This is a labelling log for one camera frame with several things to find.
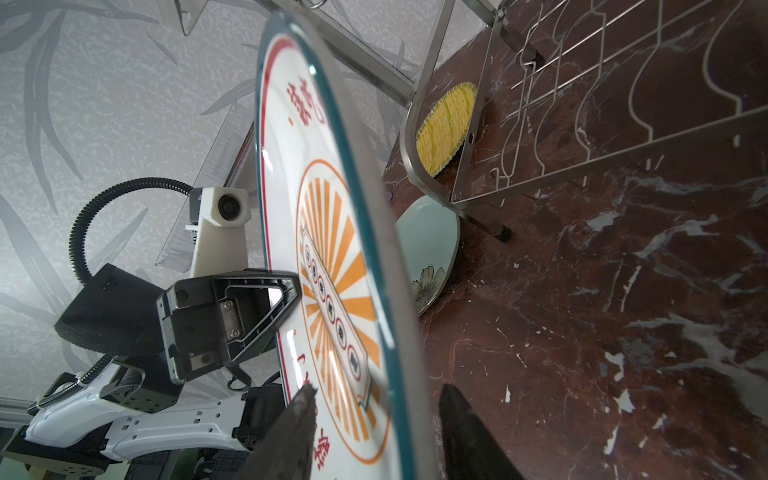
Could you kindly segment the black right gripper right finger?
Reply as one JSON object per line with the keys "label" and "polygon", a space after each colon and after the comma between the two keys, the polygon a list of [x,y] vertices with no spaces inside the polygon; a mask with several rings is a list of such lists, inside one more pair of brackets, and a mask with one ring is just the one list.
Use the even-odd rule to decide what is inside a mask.
{"label": "black right gripper right finger", "polygon": [[438,410],[448,479],[524,479],[455,385],[442,386]]}

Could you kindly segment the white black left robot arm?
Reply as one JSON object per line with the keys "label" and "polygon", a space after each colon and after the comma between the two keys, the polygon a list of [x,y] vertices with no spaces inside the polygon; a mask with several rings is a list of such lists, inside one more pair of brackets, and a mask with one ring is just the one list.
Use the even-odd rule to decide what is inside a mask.
{"label": "white black left robot arm", "polygon": [[[190,275],[165,289],[112,264],[92,272],[85,256],[96,215],[147,189],[189,200]],[[254,386],[242,364],[273,345],[300,295],[293,274],[249,267],[250,217],[242,189],[157,177],[120,183],[89,201],[69,237],[82,288],[55,328],[99,360],[82,374],[57,378],[29,407],[30,423],[4,456],[89,477],[164,450],[258,446],[284,411],[283,391],[274,380]]]}

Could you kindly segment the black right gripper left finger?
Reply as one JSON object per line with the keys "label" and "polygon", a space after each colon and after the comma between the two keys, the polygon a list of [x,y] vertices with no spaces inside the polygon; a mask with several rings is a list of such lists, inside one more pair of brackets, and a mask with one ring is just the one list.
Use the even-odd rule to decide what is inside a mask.
{"label": "black right gripper left finger", "polygon": [[236,478],[309,479],[316,413],[316,389],[305,384],[257,444]]}

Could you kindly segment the light green flower plate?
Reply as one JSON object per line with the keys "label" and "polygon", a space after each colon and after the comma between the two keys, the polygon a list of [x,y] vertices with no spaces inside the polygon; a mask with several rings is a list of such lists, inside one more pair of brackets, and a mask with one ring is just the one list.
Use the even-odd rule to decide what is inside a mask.
{"label": "light green flower plate", "polygon": [[418,315],[445,287],[460,240],[459,217],[429,196],[413,202],[396,222]]}

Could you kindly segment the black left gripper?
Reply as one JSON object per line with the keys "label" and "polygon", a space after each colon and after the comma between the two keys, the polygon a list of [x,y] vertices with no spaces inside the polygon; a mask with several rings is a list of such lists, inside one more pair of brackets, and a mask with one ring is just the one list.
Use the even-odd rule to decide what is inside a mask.
{"label": "black left gripper", "polygon": [[170,379],[185,384],[261,355],[302,294],[290,272],[248,269],[180,280],[156,302]]}

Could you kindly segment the orange sunburst plate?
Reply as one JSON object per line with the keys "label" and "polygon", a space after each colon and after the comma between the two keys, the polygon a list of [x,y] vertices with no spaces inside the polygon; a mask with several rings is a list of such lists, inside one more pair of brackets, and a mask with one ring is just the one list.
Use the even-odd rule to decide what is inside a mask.
{"label": "orange sunburst plate", "polygon": [[314,479],[436,479],[417,315],[364,123],[310,22],[278,11],[260,42],[256,165],[264,259],[300,300],[276,335],[284,395],[315,393]]}

